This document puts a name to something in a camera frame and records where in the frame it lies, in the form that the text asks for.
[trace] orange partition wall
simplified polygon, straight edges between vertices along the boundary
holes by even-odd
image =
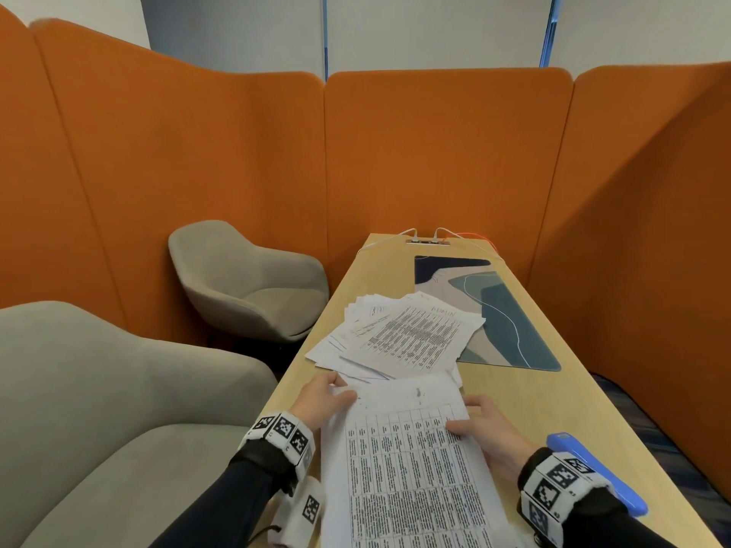
[[[562,69],[336,73],[324,89],[336,284],[369,232],[492,239],[525,282],[571,100]]]
[[[32,25],[129,330],[199,343],[167,240],[223,219],[327,257],[322,82],[195,68],[68,22]]]
[[[529,291],[731,495],[731,64],[578,77]]]
[[[125,320],[33,36],[0,6],[0,307]]]

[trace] wrist strap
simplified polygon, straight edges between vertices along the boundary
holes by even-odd
[[[238,449],[241,451],[247,442],[261,438],[278,448],[295,466],[298,481],[306,476],[315,453],[315,440],[305,423],[288,411],[263,415],[243,436]]]
[[[555,452],[539,463],[520,491],[520,514],[553,546],[563,546],[563,522],[574,505],[595,488],[612,484],[567,451]]]

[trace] wooden table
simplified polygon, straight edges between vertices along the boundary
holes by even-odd
[[[366,244],[389,238],[372,234]],[[718,548],[713,534],[635,435],[624,418],[597,386],[525,288],[483,240],[450,239],[451,246],[408,245],[405,237],[385,240],[361,251],[333,294],[312,332],[282,378],[263,412],[287,409],[300,387],[315,373],[305,359],[310,348],[343,321],[343,310],[357,296],[382,294],[400,298],[414,291],[414,256],[450,256],[490,259],[555,357],[558,373],[459,363],[465,394],[486,393],[531,440],[544,443],[550,433],[572,433],[647,502],[650,513],[640,520],[678,548]],[[319,451],[313,471],[319,476]],[[524,530],[517,515],[517,488],[500,477],[496,483],[508,519]],[[268,525],[274,504],[262,516]],[[266,546],[261,542],[257,546]],[[314,539],[311,546],[316,546]]]

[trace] gray upholstered chair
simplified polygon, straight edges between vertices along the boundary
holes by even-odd
[[[70,304],[0,310],[0,548],[148,546],[225,469],[264,364]]]
[[[233,335],[299,340],[330,295],[315,258],[256,246],[225,221],[181,227],[168,248],[188,299],[208,324]]]

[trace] left hand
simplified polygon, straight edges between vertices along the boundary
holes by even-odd
[[[330,393],[331,385],[347,387],[348,383],[336,371],[315,375],[302,387],[300,395],[289,409],[289,413],[305,423],[313,433],[330,417],[349,408],[358,399],[355,390],[346,390],[333,396]]]

